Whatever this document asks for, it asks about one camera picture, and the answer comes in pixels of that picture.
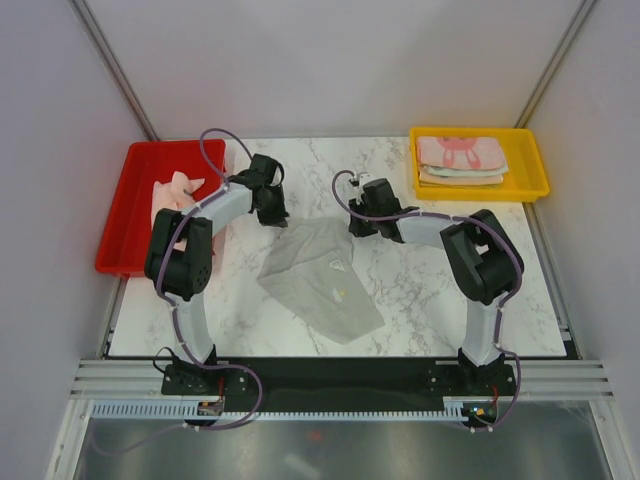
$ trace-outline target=gray cloth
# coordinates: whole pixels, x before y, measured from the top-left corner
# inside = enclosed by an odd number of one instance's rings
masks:
[[[352,259],[341,220],[293,220],[274,242],[258,284],[320,334],[349,343],[384,325]]]

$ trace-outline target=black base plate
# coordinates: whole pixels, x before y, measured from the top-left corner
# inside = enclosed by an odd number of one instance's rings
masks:
[[[429,358],[225,357],[218,362],[256,372],[264,388],[263,412],[441,411],[445,396],[492,397],[494,385],[501,396],[515,391],[513,369],[504,364],[496,368],[490,383],[471,386],[457,363]],[[245,372],[206,372],[200,383],[180,383],[173,374],[167,366],[170,381],[165,376],[164,395],[217,395],[222,375],[225,411],[246,412],[257,400],[257,384]]]

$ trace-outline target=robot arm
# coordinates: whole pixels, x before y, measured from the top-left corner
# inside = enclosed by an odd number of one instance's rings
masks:
[[[288,213],[284,207],[281,183],[273,185],[278,170],[282,179],[284,169],[278,161],[264,155],[254,155],[248,170],[229,177],[228,187],[221,187],[200,202],[200,211],[189,219],[178,239],[186,238],[185,251],[171,252],[161,291],[176,303],[184,342],[202,363],[210,365],[216,361],[202,294],[212,272],[211,239],[235,218],[254,210],[262,225],[287,226]],[[154,284],[157,283],[171,237],[186,213],[164,209],[156,216],[145,263],[145,276]],[[177,339],[176,343],[176,355],[189,362]]]
[[[349,208],[367,217],[395,216],[417,210],[402,208],[386,179],[372,180],[367,174],[351,181],[356,198]],[[471,215],[507,243],[524,270],[522,258],[492,212],[480,210]],[[469,223],[450,218],[410,216],[392,221],[367,221],[351,216],[349,231],[356,237],[377,232],[399,243],[429,245],[446,252],[456,283],[467,297],[467,329],[459,352],[462,364],[471,369],[492,365],[501,352],[494,345],[496,308],[516,283],[515,268],[506,252],[493,238]]]

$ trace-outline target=glass panel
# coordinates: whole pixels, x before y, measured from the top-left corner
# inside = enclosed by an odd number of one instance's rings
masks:
[[[166,421],[93,420],[103,449]],[[316,480],[611,478],[587,404],[520,404],[494,433],[428,422],[258,421],[211,433],[177,430],[125,455],[85,441],[77,479]]]

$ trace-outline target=pink cloth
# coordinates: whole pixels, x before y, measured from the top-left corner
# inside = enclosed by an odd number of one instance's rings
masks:
[[[497,170],[507,164],[500,142],[492,137],[419,137],[422,165],[455,170]]]
[[[170,183],[164,185],[160,182],[153,183],[153,196],[151,197],[151,228],[156,220],[156,215],[163,208],[180,211],[195,204],[193,192],[204,185],[204,178],[189,180],[182,172],[174,172]],[[176,243],[176,250],[184,251],[186,240]]]

